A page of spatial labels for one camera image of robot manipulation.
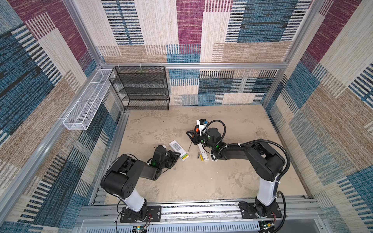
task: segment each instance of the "white wire basket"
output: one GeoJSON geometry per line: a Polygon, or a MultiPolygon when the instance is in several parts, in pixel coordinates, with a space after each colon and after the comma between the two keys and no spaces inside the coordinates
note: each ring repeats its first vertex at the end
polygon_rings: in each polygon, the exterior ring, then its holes
{"type": "Polygon", "coordinates": [[[110,76],[115,78],[111,69],[100,69],[95,74],[63,122],[63,125],[68,130],[88,129],[111,85],[109,81],[110,76]]]}

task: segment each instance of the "black metal shelf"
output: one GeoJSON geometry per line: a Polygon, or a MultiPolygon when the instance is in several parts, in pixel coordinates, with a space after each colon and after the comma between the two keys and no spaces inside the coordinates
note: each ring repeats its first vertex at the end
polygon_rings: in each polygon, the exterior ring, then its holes
{"type": "Polygon", "coordinates": [[[117,66],[109,79],[125,110],[168,110],[170,95],[163,66],[117,66]]]}

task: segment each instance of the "gray floor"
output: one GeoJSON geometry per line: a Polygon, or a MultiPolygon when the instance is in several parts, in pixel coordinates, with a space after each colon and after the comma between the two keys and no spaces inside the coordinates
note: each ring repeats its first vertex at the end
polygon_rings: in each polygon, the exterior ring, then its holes
{"type": "MultiPolygon", "coordinates": [[[[190,139],[186,131],[193,130],[197,119],[222,120],[226,125],[226,143],[244,143],[263,138],[280,143],[261,105],[174,107],[169,111],[131,111],[119,150],[119,155],[131,153],[143,161],[153,157],[154,147],[177,140],[188,150],[190,139]]],[[[220,123],[213,123],[223,132],[220,123]]],[[[255,197],[259,177],[247,160],[207,161],[197,159],[198,146],[192,145],[185,161],[165,172],[157,181],[140,178],[136,189],[149,202],[210,200],[255,197]]],[[[294,168],[279,185],[285,195],[305,195],[294,168]]],[[[106,204],[116,204],[108,195],[106,204]]]]}

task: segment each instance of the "mesh shelf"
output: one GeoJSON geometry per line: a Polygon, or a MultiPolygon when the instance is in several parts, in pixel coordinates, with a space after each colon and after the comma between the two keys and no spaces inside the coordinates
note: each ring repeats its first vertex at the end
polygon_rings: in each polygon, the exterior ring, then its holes
{"type": "Polygon", "coordinates": [[[170,95],[163,66],[117,66],[109,78],[125,110],[168,110],[170,95]]]}
{"type": "Polygon", "coordinates": [[[95,74],[63,122],[68,130],[88,129],[110,87],[111,76],[114,77],[114,73],[110,69],[100,69],[95,74]]]}

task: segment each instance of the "patterned wall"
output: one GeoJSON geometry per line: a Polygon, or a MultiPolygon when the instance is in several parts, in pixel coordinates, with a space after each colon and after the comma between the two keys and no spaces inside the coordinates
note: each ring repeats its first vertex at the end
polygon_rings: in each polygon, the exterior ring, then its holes
{"type": "Polygon", "coordinates": [[[0,0],[0,195],[94,68],[62,0],[0,0]]]}
{"type": "Polygon", "coordinates": [[[107,63],[282,62],[311,0],[76,0],[107,63]]]}
{"type": "Polygon", "coordinates": [[[326,0],[266,108],[334,232],[373,232],[372,9],[326,0]]]}
{"type": "Polygon", "coordinates": [[[120,117],[115,94],[106,93],[88,130],[64,130],[0,232],[71,232],[113,139],[120,117]]]}
{"type": "Polygon", "coordinates": [[[170,105],[261,104],[277,70],[166,70],[170,105]]]}

